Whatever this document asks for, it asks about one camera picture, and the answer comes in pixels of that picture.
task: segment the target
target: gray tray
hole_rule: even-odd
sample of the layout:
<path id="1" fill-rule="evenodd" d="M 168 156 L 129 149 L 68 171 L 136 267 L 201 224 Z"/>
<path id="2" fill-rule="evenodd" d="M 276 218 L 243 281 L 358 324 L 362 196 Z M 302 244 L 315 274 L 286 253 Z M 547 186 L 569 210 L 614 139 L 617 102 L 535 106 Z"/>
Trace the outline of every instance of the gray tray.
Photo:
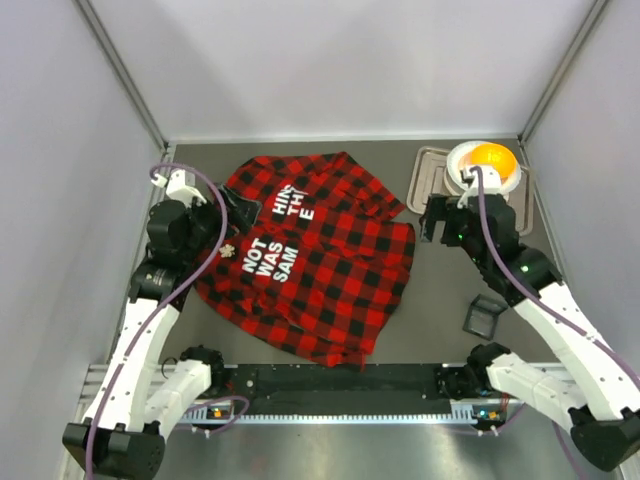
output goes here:
<path id="1" fill-rule="evenodd" d="M 407 207 L 412 212 L 423 214 L 432 193 L 451 195 L 444 184 L 449 152 L 450 150 L 431 147 L 418 150 L 407 196 Z M 520 235 L 527 235 L 533 229 L 533 175 L 527 167 L 520 168 L 522 178 L 509 194 L 507 203 L 516 212 L 516 230 Z"/>

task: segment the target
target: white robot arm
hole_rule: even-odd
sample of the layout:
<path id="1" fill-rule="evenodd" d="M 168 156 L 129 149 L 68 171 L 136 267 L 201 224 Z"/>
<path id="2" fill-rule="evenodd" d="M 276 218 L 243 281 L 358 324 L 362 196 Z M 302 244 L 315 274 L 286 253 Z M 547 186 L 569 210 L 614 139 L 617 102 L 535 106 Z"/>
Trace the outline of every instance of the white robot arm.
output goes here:
<path id="1" fill-rule="evenodd" d="M 514 212 L 499 194 L 497 172 L 467 167 L 462 176 L 469 183 L 462 197 L 430 198 L 421 218 L 423 240 L 431 241 L 435 222 L 444 220 L 441 242 L 467 252 L 487 284 L 538 332 L 575 384 L 490 344 L 472 351 L 464 379 L 460 372 L 443 375 L 445 391 L 458 397 L 483 391 L 517 397 L 569 432 L 592 464 L 612 470 L 640 448 L 637 376 L 583 314 L 555 266 L 520 244 Z"/>
<path id="2" fill-rule="evenodd" d="M 219 352 L 189 348 L 149 398 L 160 352 L 186 299 L 185 281 L 201 252 L 218 241 L 226 217 L 226 210 L 221 214 L 195 188 L 188 171 L 174 170 L 169 179 L 156 175 L 153 183 L 165 189 L 167 199 L 149 212 L 146 256 L 131 278 L 115 352 L 85 421 L 68 424 L 63 435 L 67 450 L 86 469 L 93 428 L 91 469 L 117 478 L 153 478 L 178 421 L 198 397 L 216 396 L 226 375 Z M 243 228 L 242 214 L 235 213 L 235 224 Z"/>

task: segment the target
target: gray floor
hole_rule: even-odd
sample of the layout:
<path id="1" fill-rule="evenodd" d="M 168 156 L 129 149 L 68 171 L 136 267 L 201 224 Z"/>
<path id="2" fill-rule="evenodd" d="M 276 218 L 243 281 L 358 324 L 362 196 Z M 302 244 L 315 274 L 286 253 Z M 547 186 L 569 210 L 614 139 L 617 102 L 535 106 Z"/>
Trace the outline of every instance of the gray floor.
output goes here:
<path id="1" fill-rule="evenodd" d="M 226 179 L 255 155 L 303 155 L 345 150 L 377 176 L 402 202 L 406 202 L 418 149 L 425 145 L 452 148 L 460 141 L 377 141 L 327 143 L 266 143 L 180 145 L 175 162 L 192 165 L 214 181 Z M 515 140 L 505 145 L 519 152 Z M 399 221 L 418 227 L 418 215 L 403 212 Z M 536 208 L 534 230 L 524 241 L 551 258 L 551 248 Z M 469 303 L 478 293 L 496 297 L 460 249 L 438 243 L 419 243 L 411 280 L 402 303 L 378 338 L 369 363 L 439 363 L 464 361 L 482 340 L 462 331 Z M 500 317 L 495 341 L 528 361 L 555 361 L 536 332 L 513 311 Z M 227 363 L 294 363 L 298 357 L 281 352 L 251 337 L 191 294 L 165 344 L 164 355 L 204 343 L 220 350 Z"/>

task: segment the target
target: plaid shirt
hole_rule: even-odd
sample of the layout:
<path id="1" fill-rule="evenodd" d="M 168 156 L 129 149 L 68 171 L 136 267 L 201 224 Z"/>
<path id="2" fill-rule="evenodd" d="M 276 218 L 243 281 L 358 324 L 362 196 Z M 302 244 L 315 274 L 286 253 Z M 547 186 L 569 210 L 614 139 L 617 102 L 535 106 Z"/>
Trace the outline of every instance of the plaid shirt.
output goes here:
<path id="1" fill-rule="evenodd" d="M 362 367 L 409 280 L 415 233 L 391 221 L 403 205 L 344 152 L 256 157 L 227 186 L 263 207 L 198 279 L 200 296 L 284 351 Z"/>

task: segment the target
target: purple cable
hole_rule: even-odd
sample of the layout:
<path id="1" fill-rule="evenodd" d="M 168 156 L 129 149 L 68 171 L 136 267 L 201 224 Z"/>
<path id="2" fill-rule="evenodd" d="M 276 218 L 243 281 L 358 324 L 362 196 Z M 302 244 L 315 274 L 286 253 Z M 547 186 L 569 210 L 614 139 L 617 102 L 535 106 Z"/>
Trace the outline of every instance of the purple cable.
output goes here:
<path id="1" fill-rule="evenodd" d="M 580 328 L 579 326 L 577 326 L 576 324 L 574 324 L 573 322 L 571 322 L 570 320 L 568 320 L 567 318 L 565 318 L 564 316 L 556 312 L 555 310 L 552 310 L 551 308 L 547 307 L 544 303 L 540 301 L 540 299 L 538 299 L 536 296 L 531 294 L 531 292 L 529 292 L 529 290 L 527 290 L 524 287 L 524 285 L 522 285 L 522 283 L 520 283 L 520 281 L 509 271 L 509 268 L 502 261 L 502 258 L 500 258 L 500 254 L 496 250 L 496 247 L 493 243 L 493 239 L 491 238 L 491 231 L 489 230 L 489 223 L 487 222 L 487 206 L 485 204 L 485 199 L 484 199 L 484 185 L 482 184 L 482 169 L 480 167 L 473 167 L 471 171 L 472 172 L 475 171 L 478 173 L 478 183 L 479 183 L 478 205 L 480 207 L 480 223 L 482 225 L 482 235 L 484 236 L 484 239 L 487 242 L 487 246 L 489 247 L 489 252 L 491 252 L 491 256 L 493 257 L 493 260 L 496 262 L 496 265 L 498 265 L 498 268 L 502 271 L 504 276 L 507 277 L 507 279 L 509 279 L 509 281 L 513 284 L 513 286 L 516 287 L 516 289 L 518 289 L 518 291 L 522 293 L 526 298 L 531 300 L 533 303 L 535 303 L 538 307 L 540 307 L 546 313 L 548 313 L 549 315 L 554 317 L 556 320 L 558 320 L 560 323 L 566 325 L 567 327 L 569 327 L 571 330 L 575 331 L 579 335 L 583 337 L 587 336 L 587 332 L 585 330 L 583 330 L 582 328 Z M 618 355 L 616 352 L 611 350 L 600 340 L 594 340 L 593 344 L 596 347 L 598 347 L 600 350 L 602 350 L 604 353 L 606 353 L 611 358 L 611 360 L 613 360 L 624 371 L 624 373 L 626 373 L 629 376 L 629 378 L 631 379 L 633 384 L 636 386 L 636 388 L 640 390 L 640 379 L 638 378 L 636 373 L 633 371 L 633 368 L 631 368 L 631 366 L 627 364 L 627 362 L 625 362 L 620 355 Z"/>
<path id="2" fill-rule="evenodd" d="M 198 405 L 195 405 L 193 407 L 189 407 L 187 409 L 187 411 L 185 412 L 185 415 L 187 413 L 191 413 L 191 412 L 194 412 L 196 410 L 200 410 L 201 408 L 207 408 L 207 407 L 210 407 L 212 405 L 217 405 L 219 403 L 226 402 L 226 401 L 233 402 L 234 400 L 239 400 L 241 402 L 244 402 L 244 405 L 242 407 L 242 410 L 240 410 L 240 413 L 238 413 L 237 415 L 234 415 L 231 420 L 229 420 L 227 423 L 222 425 L 220 428 L 217 428 L 215 430 L 211 430 L 211 433 L 222 433 L 225 430 L 228 430 L 229 427 L 231 427 L 231 425 L 233 425 L 238 420 L 240 420 L 242 415 L 247 413 L 247 410 L 249 410 L 249 399 L 247 397 L 243 397 L 242 395 L 229 395 L 228 397 L 216 398 L 216 399 L 211 400 L 209 402 L 203 402 L 203 403 L 199 403 Z M 186 431 L 186 430 L 191 430 L 191 428 L 192 427 L 188 427 L 188 426 L 176 427 L 176 428 L 174 428 L 174 431 L 176 431 L 176 430 Z"/>
<path id="3" fill-rule="evenodd" d="M 131 352 L 133 351 L 136 344 L 138 343 L 138 340 L 140 340 L 140 337 L 142 336 L 143 332 L 147 329 L 147 327 L 153 321 L 156 315 L 158 315 L 158 313 L 160 313 L 178 295 L 180 295 L 189 285 L 191 285 L 193 281 L 196 278 L 198 278 L 202 274 L 202 272 L 204 272 L 204 270 L 209 266 L 209 264 L 213 261 L 214 257 L 218 253 L 218 250 L 220 250 L 220 246 L 222 245 L 222 242 L 224 241 L 224 237 L 227 234 L 227 209 L 224 204 L 224 199 L 222 198 L 222 195 L 218 191 L 217 187 L 213 184 L 213 182 L 209 180 L 204 174 L 196 170 L 195 168 L 189 167 L 187 165 L 181 165 L 179 163 L 168 163 L 168 164 L 160 163 L 158 165 L 153 166 L 151 170 L 149 170 L 149 175 L 151 176 L 152 179 L 155 179 L 157 172 L 159 170 L 162 170 L 163 168 L 168 168 L 171 171 L 181 169 L 187 172 L 191 172 L 197 177 L 199 177 L 207 185 L 207 187 L 209 187 L 209 190 L 211 190 L 211 193 L 214 194 L 214 196 L 216 197 L 216 200 L 218 201 L 218 204 L 220 205 L 220 212 L 222 214 L 222 225 L 220 225 L 220 236 L 218 237 L 218 241 L 213 247 L 213 250 L 211 250 L 211 253 L 206 258 L 206 260 L 202 263 L 202 265 L 200 265 L 200 267 L 195 272 L 193 272 L 193 274 L 189 278 L 187 278 L 182 283 L 182 285 L 180 285 L 175 291 L 171 292 L 171 294 L 167 298 L 165 298 L 162 302 L 160 302 L 156 307 L 156 309 L 153 312 L 151 312 L 151 315 L 149 315 L 149 317 L 142 323 L 137 333 L 131 339 L 131 343 L 125 350 L 124 354 L 126 356 L 131 355 Z M 96 432 L 98 430 L 98 423 L 100 422 L 100 418 L 102 417 L 102 413 L 104 412 L 104 408 L 107 404 L 107 400 L 111 395 L 111 392 L 113 391 L 113 387 L 115 386 L 116 381 L 118 380 L 118 377 L 120 376 L 120 373 L 122 372 L 123 367 L 124 367 L 124 364 L 121 363 L 114 370 L 113 376 L 111 377 L 111 380 L 109 380 L 109 384 L 107 385 L 102 395 L 102 399 L 100 400 L 100 404 L 96 409 L 96 414 L 94 418 L 91 420 L 91 426 L 89 427 L 89 435 L 87 436 L 87 446 L 86 446 L 86 453 L 85 453 L 85 471 L 87 474 L 86 476 L 87 480 L 93 480 L 93 444 L 95 442 Z"/>
<path id="4" fill-rule="evenodd" d="M 587 480 L 588 478 L 587 474 L 582 469 L 582 467 L 578 464 L 578 461 L 573 457 L 573 455 L 571 455 L 571 451 L 569 450 L 569 447 L 564 441 L 564 438 L 562 438 L 562 433 L 560 433 L 560 427 L 556 422 L 551 422 L 551 424 L 553 425 L 553 431 L 556 433 L 556 438 L 558 439 L 560 448 L 562 448 L 562 451 L 564 452 L 564 456 L 567 457 L 567 460 L 573 467 L 573 471 L 576 472 L 576 475 L 578 475 L 578 479 Z"/>

